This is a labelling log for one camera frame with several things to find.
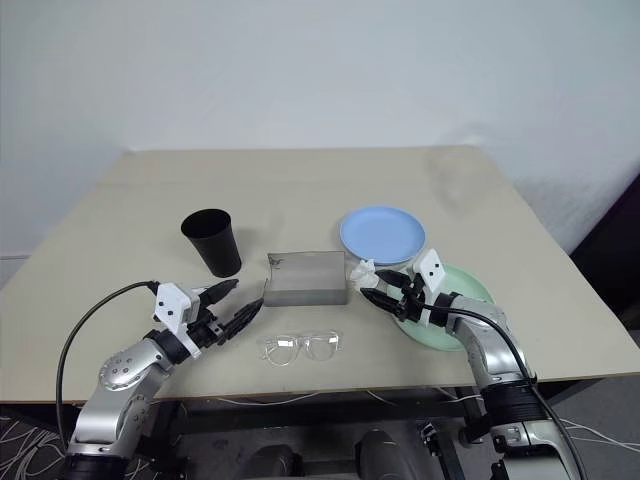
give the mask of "black wire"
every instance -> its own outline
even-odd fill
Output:
[[[547,401],[544,399],[544,397],[540,394],[540,392],[536,388],[535,386],[536,379],[532,378],[529,375],[529,371],[527,370],[527,367],[525,366],[524,361],[520,356],[520,352],[518,352],[518,349],[514,345],[509,334],[500,325],[498,325],[496,322],[494,322],[490,318],[485,317],[484,315],[474,312],[472,310],[465,310],[462,308],[441,307],[441,306],[427,305],[427,304],[424,304],[423,308],[426,310],[433,310],[437,312],[453,313],[456,315],[465,315],[468,317],[473,317],[480,320],[483,323],[486,323],[491,328],[493,328],[496,332],[498,332],[498,334],[502,337],[502,339],[507,344],[507,347],[509,347],[509,350],[513,354],[516,360],[516,363],[518,364],[518,368],[520,369],[520,373],[525,378],[525,380],[527,380],[527,382],[529,383],[531,390],[533,391],[533,394],[538,398],[538,401],[547,411],[547,413],[551,417],[551,420],[553,420],[553,423],[555,423],[556,426],[558,427],[558,430],[560,430],[560,434],[564,438],[565,442],[567,442],[567,445],[569,446],[569,450],[571,450],[571,455],[573,456],[573,459],[576,462],[576,466],[578,467],[578,474],[580,475],[580,478],[582,480],[587,480],[587,472],[584,468],[584,464],[582,463],[582,458],[580,458],[578,449],[573,443],[573,440],[571,439],[569,432],[567,432],[566,427],[564,426],[564,424],[562,423],[562,421],[560,420],[556,412],[553,411],[551,406],[547,403]]]
[[[104,304],[110,302],[114,298],[119,295],[122,295],[129,290],[133,290],[138,287],[148,287],[152,291],[154,288],[157,290],[158,283],[155,281],[146,281],[146,282],[136,282],[131,285],[127,285],[126,287],[122,287],[120,290],[116,290],[115,292],[107,295],[105,298],[96,303],[93,307],[89,309],[87,313],[83,315],[80,321],[73,327],[71,333],[67,337],[67,341],[64,343],[64,347],[62,347],[62,352],[60,353],[60,360],[58,360],[58,373],[56,374],[56,419],[58,421],[58,434],[60,435],[60,440],[62,441],[62,446],[66,452],[67,447],[69,446],[67,442],[67,437],[64,434],[64,421],[63,421],[63,412],[62,412],[62,377],[64,375],[64,364],[67,361],[67,354],[69,353],[69,348],[71,347],[71,343],[73,339],[78,334],[82,326],[86,323],[87,320],[96,313],[96,311],[101,308]]]

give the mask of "beige tabletop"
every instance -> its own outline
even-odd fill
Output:
[[[122,158],[0,293],[0,399],[53,400],[66,336],[107,293],[147,279],[213,283],[180,233],[189,213],[232,215],[244,264],[214,310],[225,318],[261,294],[267,252],[342,249],[341,218],[372,204],[412,212],[446,263],[481,279],[540,379],[640,372],[620,322],[474,148],[143,152]],[[91,318],[69,354],[65,399],[88,398],[102,361],[158,328],[153,307],[139,290]],[[260,339],[313,329],[342,332],[343,350],[287,367],[260,358]],[[464,353],[419,345],[352,290],[345,306],[264,308],[232,342],[177,367],[159,397],[470,383]]]

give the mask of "eyeglasses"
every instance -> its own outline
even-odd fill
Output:
[[[335,330],[302,333],[299,335],[276,335],[263,340],[262,358],[273,365],[284,367],[292,363],[304,347],[311,360],[329,360],[341,348],[341,335]]]

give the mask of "black cup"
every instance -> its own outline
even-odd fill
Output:
[[[200,210],[185,218],[180,229],[216,277],[238,273],[242,261],[227,212],[217,208]]]

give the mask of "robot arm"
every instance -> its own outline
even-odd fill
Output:
[[[376,289],[361,291],[399,320],[444,327],[464,346],[487,413],[460,432],[461,442],[491,435],[496,451],[504,454],[492,468],[496,479],[580,480],[577,459],[534,391],[534,375],[504,312],[493,304],[441,293],[444,270],[434,250],[421,255],[411,270],[413,278],[391,270],[376,272],[402,290],[400,300]]]
[[[237,283],[227,280],[204,291],[172,283],[158,287],[154,319],[167,329],[152,330],[104,363],[96,390],[78,416],[61,480],[124,478],[150,403],[174,365],[190,356],[199,357],[202,348],[230,340],[260,310],[262,299],[244,306],[222,324],[207,309]]]

